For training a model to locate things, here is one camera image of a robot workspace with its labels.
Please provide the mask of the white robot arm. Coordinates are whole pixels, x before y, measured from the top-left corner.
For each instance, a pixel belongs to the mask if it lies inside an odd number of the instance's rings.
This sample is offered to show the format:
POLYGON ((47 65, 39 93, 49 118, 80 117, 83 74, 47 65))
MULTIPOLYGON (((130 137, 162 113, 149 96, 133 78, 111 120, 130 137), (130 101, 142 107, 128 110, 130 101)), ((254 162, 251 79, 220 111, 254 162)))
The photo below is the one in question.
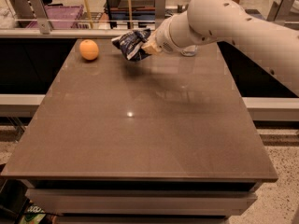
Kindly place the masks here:
POLYGON ((191 0, 185 12, 164 20, 142 49, 181 52, 227 42, 299 95, 299 32, 250 16, 232 0, 191 0))

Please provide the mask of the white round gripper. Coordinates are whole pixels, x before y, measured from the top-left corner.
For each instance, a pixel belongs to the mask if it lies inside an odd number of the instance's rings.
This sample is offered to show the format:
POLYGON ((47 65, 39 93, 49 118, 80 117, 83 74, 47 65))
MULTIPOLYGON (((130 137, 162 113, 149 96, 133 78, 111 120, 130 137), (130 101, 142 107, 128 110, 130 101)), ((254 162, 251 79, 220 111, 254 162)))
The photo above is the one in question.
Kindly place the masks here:
POLYGON ((141 48, 149 55, 158 55, 162 51, 166 53, 179 52, 181 51, 179 35, 178 16, 172 16, 164 20, 156 29, 155 42, 147 42, 141 48))

